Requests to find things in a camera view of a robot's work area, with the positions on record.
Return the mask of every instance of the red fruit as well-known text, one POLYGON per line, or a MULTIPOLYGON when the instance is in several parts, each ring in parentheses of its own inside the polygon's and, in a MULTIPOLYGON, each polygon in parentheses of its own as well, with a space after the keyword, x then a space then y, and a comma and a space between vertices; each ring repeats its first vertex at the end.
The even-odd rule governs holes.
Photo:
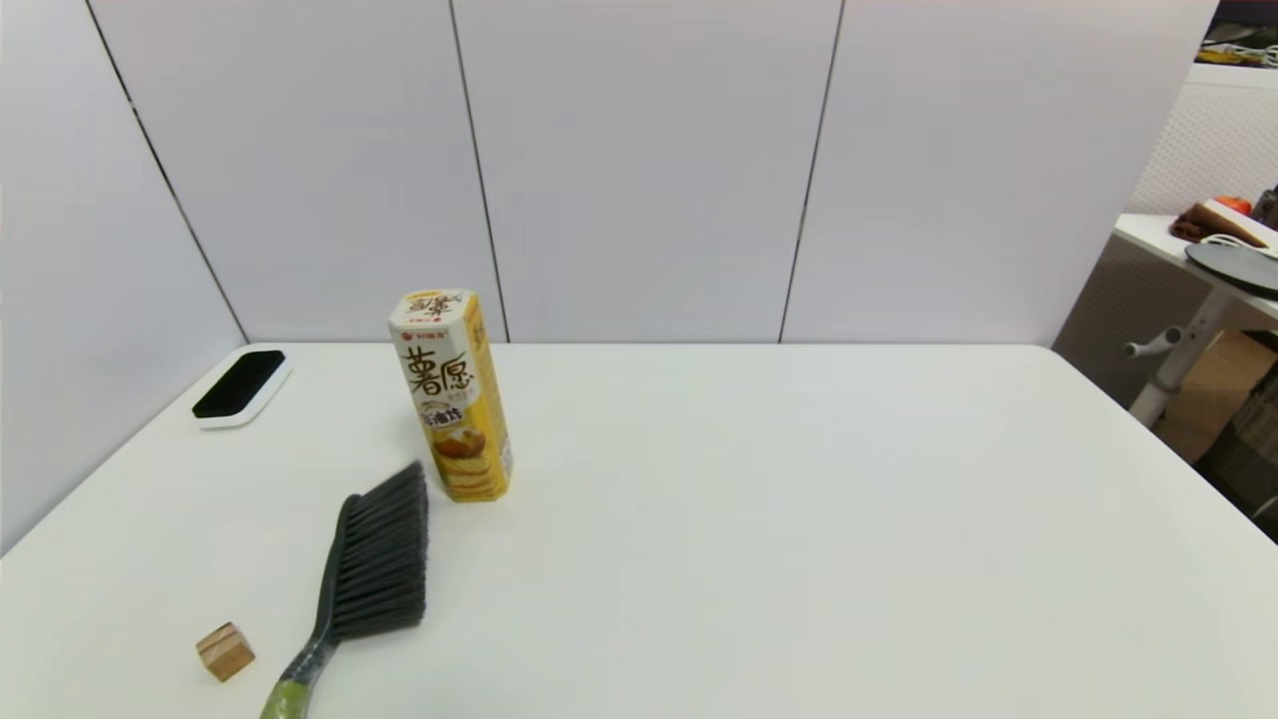
POLYGON ((1242 212, 1249 217, 1251 216, 1251 202, 1247 202, 1241 197, 1235 197, 1232 194, 1218 194, 1214 197, 1214 199, 1236 212, 1242 212))

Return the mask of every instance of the floor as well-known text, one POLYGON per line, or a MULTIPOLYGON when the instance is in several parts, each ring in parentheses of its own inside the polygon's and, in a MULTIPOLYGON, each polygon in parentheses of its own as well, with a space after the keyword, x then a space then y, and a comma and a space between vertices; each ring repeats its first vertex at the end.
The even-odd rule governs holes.
POLYGON ((1238 331, 1226 331, 1185 378, 1181 393, 1154 427, 1186 462, 1196 461, 1242 406, 1251 387, 1278 361, 1278 352, 1238 331))

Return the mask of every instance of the cable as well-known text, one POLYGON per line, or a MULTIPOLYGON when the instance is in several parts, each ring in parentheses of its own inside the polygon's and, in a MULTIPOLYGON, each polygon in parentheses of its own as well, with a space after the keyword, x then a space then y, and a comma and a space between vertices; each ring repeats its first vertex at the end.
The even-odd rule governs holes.
POLYGON ((1250 57, 1252 60, 1259 60, 1261 65, 1266 68, 1278 68, 1278 45, 1270 45, 1269 47, 1243 47, 1242 45, 1235 45, 1232 42, 1215 42, 1204 43, 1201 50, 1208 52, 1220 52, 1224 55, 1237 55, 1238 57, 1250 57))
POLYGON ((1243 249, 1251 249, 1252 252, 1264 254, 1270 259, 1278 259, 1278 252, 1269 249, 1268 246, 1256 246, 1255 244, 1247 244, 1241 239, 1233 236, 1232 234, 1209 234, 1203 238, 1199 244, 1222 244, 1224 246, 1242 246, 1243 249))

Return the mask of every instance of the table leg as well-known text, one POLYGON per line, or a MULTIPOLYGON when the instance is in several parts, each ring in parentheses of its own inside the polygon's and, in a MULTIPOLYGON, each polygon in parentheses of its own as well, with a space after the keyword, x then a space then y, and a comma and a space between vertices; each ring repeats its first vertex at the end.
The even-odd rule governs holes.
POLYGON ((1181 391, 1181 381, 1190 374, 1197 358, 1212 344, 1224 322, 1224 310, 1229 308, 1232 296, 1220 287, 1212 287, 1206 299, 1199 305, 1190 323, 1185 324, 1185 338, 1172 347, 1154 377, 1145 383, 1136 402, 1131 404, 1131 415, 1146 428, 1163 416, 1167 402, 1181 391))

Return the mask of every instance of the black bristles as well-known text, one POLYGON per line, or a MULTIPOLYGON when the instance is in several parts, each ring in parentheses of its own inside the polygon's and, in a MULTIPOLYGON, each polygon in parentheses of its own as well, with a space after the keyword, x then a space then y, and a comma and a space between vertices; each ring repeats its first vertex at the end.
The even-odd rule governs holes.
POLYGON ((335 640, 420 623, 426 612, 426 522, 420 464, 354 502, 332 605, 335 640))

